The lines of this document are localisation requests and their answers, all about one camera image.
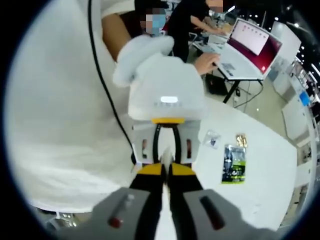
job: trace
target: black cable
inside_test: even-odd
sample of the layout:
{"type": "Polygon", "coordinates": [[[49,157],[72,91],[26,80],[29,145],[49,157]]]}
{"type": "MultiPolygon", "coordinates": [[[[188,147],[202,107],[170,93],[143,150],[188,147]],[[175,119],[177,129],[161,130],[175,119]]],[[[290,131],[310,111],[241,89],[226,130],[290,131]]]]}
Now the black cable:
{"type": "Polygon", "coordinates": [[[176,164],[181,164],[181,138],[177,125],[172,126],[174,141],[175,141],[175,159],[176,164]]]}
{"type": "Polygon", "coordinates": [[[248,89],[246,90],[246,99],[245,99],[246,104],[245,104],[244,110],[243,110],[243,113],[244,113],[244,114],[246,113],[246,109],[247,109],[247,105],[248,105],[248,97],[249,97],[250,85],[251,85],[251,81],[249,81],[248,89]]]}
{"type": "Polygon", "coordinates": [[[158,141],[159,141],[159,134],[160,134],[161,126],[157,124],[156,129],[154,131],[154,137],[153,137],[153,146],[152,146],[152,157],[153,157],[153,163],[157,164],[159,162],[159,156],[158,156],[158,141]]]}
{"type": "Polygon", "coordinates": [[[98,57],[97,57],[95,41],[94,41],[94,34],[93,34],[93,30],[92,30],[92,13],[91,13],[91,10],[92,10],[92,0],[88,0],[88,27],[89,27],[90,43],[91,43],[91,47],[92,47],[92,54],[93,54],[93,58],[94,58],[96,71],[98,72],[98,75],[99,75],[101,84],[103,86],[103,89],[104,89],[104,91],[105,91],[105,93],[106,93],[106,95],[107,95],[107,97],[108,97],[108,99],[110,101],[114,117],[115,117],[119,127],[121,128],[126,140],[128,141],[132,151],[133,151],[133,147],[132,147],[131,141],[130,141],[130,139],[128,137],[128,134],[126,133],[126,130],[124,129],[123,125],[121,124],[121,121],[120,121],[119,116],[117,114],[117,110],[115,108],[114,101],[111,98],[111,95],[109,93],[109,90],[108,90],[108,88],[106,86],[106,83],[105,83],[104,78],[103,78],[102,73],[101,73],[101,69],[100,69],[99,62],[98,62],[98,57]]]}
{"type": "Polygon", "coordinates": [[[261,81],[258,81],[258,82],[259,82],[259,84],[261,85],[261,90],[260,90],[256,95],[254,95],[250,100],[248,100],[248,101],[246,101],[246,102],[244,102],[244,103],[241,103],[241,104],[239,104],[238,106],[235,106],[235,107],[234,107],[235,109],[238,108],[238,107],[241,107],[242,105],[245,105],[245,104],[251,102],[253,99],[255,99],[256,97],[258,97],[258,96],[262,93],[262,91],[264,90],[264,86],[263,86],[263,84],[261,83],[261,81]]]}

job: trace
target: white sleeve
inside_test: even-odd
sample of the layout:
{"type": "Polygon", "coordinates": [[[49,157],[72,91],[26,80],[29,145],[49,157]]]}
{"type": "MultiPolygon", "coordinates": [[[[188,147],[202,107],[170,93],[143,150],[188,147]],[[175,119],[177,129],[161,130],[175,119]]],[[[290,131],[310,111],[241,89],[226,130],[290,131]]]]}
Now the white sleeve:
{"type": "Polygon", "coordinates": [[[101,18],[135,10],[135,0],[101,0],[101,18]]]}

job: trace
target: computer monitor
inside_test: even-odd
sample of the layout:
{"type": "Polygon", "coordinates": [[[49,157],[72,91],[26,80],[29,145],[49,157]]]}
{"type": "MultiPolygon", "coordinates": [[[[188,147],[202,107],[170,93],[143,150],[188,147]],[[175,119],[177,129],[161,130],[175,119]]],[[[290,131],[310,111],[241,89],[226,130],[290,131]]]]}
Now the computer monitor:
{"type": "Polygon", "coordinates": [[[238,18],[227,41],[264,75],[276,59],[282,43],[268,31],[238,18]]]}

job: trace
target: black desk leg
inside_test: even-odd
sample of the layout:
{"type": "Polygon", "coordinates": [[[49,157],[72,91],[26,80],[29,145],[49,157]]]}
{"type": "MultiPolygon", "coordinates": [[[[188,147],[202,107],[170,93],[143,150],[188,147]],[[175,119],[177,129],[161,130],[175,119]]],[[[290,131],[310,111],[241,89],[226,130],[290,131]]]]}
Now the black desk leg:
{"type": "Polygon", "coordinates": [[[239,86],[239,84],[240,84],[239,80],[234,81],[234,84],[232,85],[230,91],[228,92],[228,94],[225,96],[225,98],[223,100],[224,104],[226,104],[229,101],[229,99],[231,98],[232,94],[235,92],[235,90],[239,86]]]}

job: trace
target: white device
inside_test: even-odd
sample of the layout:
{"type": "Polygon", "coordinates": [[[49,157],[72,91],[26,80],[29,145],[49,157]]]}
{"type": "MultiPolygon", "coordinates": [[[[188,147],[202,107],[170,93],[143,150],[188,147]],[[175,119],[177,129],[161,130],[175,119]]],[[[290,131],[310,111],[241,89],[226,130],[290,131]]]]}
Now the white device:
{"type": "Polygon", "coordinates": [[[282,42],[281,40],[279,40],[276,36],[272,35],[270,32],[268,32],[267,30],[255,25],[254,23],[251,23],[249,21],[243,20],[241,18],[237,18],[236,22],[234,24],[234,28],[231,32],[230,38],[229,39],[234,39],[235,41],[237,41],[238,43],[240,43],[241,45],[243,45],[244,47],[246,47],[247,49],[249,49],[251,52],[253,52],[255,55],[257,55],[256,57],[260,57],[262,51],[264,50],[264,48],[266,47],[267,44],[269,44],[269,41],[273,42],[272,44],[275,47],[275,51],[276,53],[271,56],[270,62],[268,62],[265,66],[258,66],[256,65],[256,63],[252,62],[251,59],[247,58],[246,55],[244,55],[246,57],[246,59],[248,60],[247,62],[250,62],[250,64],[252,66],[254,66],[255,68],[257,68],[257,70],[259,70],[259,72],[262,75],[261,79],[265,79],[267,77],[267,75],[270,72],[271,66],[273,65],[273,63],[276,61],[281,49],[282,49],[282,42]],[[240,42],[238,41],[238,37],[237,35],[233,36],[234,32],[236,32],[237,29],[239,30],[243,30],[242,28],[246,26],[247,29],[244,32],[248,32],[248,27],[249,27],[249,31],[252,32],[252,35],[249,34],[249,38],[246,37],[246,35],[241,35],[241,38],[243,38],[242,40],[240,40],[240,42]]]}
{"type": "Polygon", "coordinates": [[[128,114],[132,119],[202,119],[202,79],[192,64],[167,56],[173,45],[170,36],[142,35],[120,51],[113,82],[120,87],[130,86],[128,114]]]}
{"type": "Polygon", "coordinates": [[[286,24],[279,21],[274,21],[271,33],[283,43],[279,57],[282,58],[281,68],[285,71],[294,62],[302,42],[286,24]]]}

